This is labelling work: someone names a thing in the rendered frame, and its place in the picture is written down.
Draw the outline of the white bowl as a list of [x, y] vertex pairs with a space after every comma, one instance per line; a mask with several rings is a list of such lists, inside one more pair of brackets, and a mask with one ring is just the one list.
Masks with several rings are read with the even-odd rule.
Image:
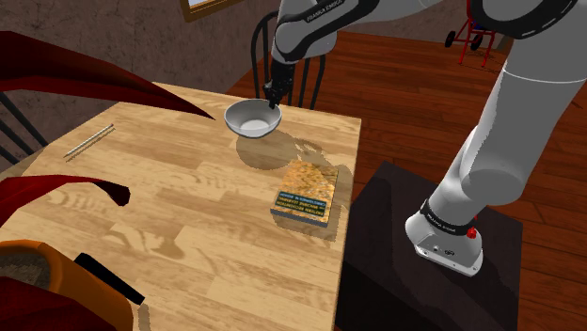
[[263, 99], [245, 99], [230, 105], [224, 120], [236, 134], [246, 138], [261, 138], [272, 133], [280, 124], [282, 112]]

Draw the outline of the wooden framed window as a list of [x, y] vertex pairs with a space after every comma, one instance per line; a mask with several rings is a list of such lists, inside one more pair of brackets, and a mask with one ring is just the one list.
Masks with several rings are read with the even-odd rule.
[[179, 0], [182, 15], [186, 23], [209, 16], [243, 0]]

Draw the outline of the orange book with teal band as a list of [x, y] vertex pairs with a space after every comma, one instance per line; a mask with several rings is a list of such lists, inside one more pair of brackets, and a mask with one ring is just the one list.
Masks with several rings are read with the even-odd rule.
[[339, 170], [292, 160], [278, 187], [271, 214], [326, 228]]

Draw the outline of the wooden table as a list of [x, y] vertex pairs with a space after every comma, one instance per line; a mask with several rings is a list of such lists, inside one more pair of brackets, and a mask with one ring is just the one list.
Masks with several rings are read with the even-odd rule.
[[[176, 93], [206, 114], [119, 103], [12, 168], [124, 185], [126, 205], [66, 184], [12, 215], [0, 240], [101, 262], [145, 296], [135, 331], [333, 331], [360, 120], [286, 106], [272, 133], [246, 139], [223, 119], [231, 96]], [[339, 170], [326, 228], [270, 212], [295, 159]]]

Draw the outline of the red wheeled cart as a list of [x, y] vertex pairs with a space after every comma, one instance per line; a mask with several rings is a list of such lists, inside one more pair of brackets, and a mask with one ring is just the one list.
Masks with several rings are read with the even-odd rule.
[[490, 51], [495, 41], [496, 32], [493, 30], [489, 30], [472, 17], [471, 0], [466, 1], [468, 18], [458, 32], [454, 30], [449, 32], [445, 39], [444, 46], [446, 48], [450, 48], [456, 41], [463, 43], [463, 50], [458, 61], [458, 63], [461, 64], [463, 62], [467, 48], [469, 48], [471, 51], [478, 50], [481, 44], [483, 43], [484, 36], [488, 36], [489, 43], [484, 53], [484, 59], [482, 63], [482, 66], [484, 67], [487, 62], [487, 59], [489, 58]]

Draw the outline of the silver pen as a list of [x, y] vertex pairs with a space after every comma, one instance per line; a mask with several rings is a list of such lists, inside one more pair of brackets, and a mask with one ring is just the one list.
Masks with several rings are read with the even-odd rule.
[[111, 131], [114, 128], [115, 128], [114, 123], [110, 123], [108, 126], [102, 128], [99, 132], [97, 132], [96, 134], [92, 135], [91, 137], [89, 137], [88, 139], [86, 139], [85, 141], [83, 141], [82, 143], [80, 143], [79, 145], [77, 145], [75, 148], [69, 150], [63, 156], [63, 158], [67, 158], [67, 157], [73, 156], [77, 151], [81, 150], [82, 148], [84, 148], [85, 146], [87, 146], [89, 143], [97, 140], [99, 137], [101, 137], [102, 135], [104, 135], [106, 132], [109, 132], [109, 131]]

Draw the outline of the dark robot stand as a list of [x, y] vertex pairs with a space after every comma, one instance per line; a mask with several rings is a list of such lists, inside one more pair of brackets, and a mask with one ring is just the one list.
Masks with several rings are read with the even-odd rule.
[[418, 256], [405, 234], [405, 219], [435, 187], [384, 162], [353, 202], [335, 321], [342, 331], [517, 331], [522, 223], [483, 209], [483, 265], [461, 275]]

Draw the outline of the black flat bar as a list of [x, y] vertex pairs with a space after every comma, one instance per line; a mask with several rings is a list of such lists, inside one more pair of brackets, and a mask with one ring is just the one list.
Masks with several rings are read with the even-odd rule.
[[140, 306], [145, 300], [145, 296], [130, 286], [128, 283], [123, 281], [120, 277], [102, 265], [100, 262], [92, 258], [87, 253], [80, 253], [74, 262], [90, 272], [102, 282], [122, 294], [126, 299], [132, 303]]

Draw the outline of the red-leaved plant in orange pot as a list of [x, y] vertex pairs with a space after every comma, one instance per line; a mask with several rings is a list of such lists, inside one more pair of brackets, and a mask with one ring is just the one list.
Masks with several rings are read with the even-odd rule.
[[[130, 102], [204, 116], [205, 111], [109, 62], [0, 31], [0, 103], [38, 142], [46, 140], [6, 94], [24, 89]], [[68, 183], [91, 183], [119, 206], [130, 200], [128, 187], [71, 175], [6, 177], [0, 181], [0, 227], [21, 207]], [[46, 243], [0, 242], [0, 262], [22, 255], [44, 259], [49, 283], [41, 288], [0, 276], [0, 331], [133, 331], [135, 305]]]

